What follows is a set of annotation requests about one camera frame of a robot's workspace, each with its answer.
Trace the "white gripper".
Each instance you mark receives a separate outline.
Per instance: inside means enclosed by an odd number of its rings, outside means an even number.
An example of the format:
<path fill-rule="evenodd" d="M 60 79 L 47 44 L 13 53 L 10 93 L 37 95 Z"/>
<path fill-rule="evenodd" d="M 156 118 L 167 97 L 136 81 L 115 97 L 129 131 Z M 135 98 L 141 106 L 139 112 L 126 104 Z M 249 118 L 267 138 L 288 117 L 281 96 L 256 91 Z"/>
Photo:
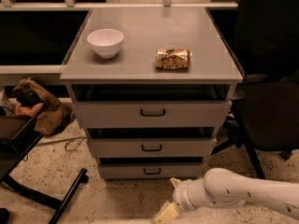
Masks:
<path fill-rule="evenodd" d="M 206 190 L 202 179 L 180 180 L 172 177 L 170 182 L 174 187 L 174 203 L 166 202 L 151 220 L 152 224 L 168 224 L 179 216 L 179 210 L 194 211 L 204 203 Z"/>

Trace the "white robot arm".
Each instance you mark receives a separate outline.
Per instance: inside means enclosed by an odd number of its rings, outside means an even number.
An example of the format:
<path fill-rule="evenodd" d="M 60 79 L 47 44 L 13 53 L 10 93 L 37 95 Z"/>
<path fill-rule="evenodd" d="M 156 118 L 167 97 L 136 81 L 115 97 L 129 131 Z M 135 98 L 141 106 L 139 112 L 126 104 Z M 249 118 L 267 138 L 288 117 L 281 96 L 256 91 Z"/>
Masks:
<path fill-rule="evenodd" d="M 173 202 L 166 202 L 152 224 L 168 224 L 181 212 L 200 207 L 233 209 L 245 202 L 256 203 L 299 219 L 299 184 L 250 178 L 227 169 L 213 168 L 198 179 L 170 179 Z"/>

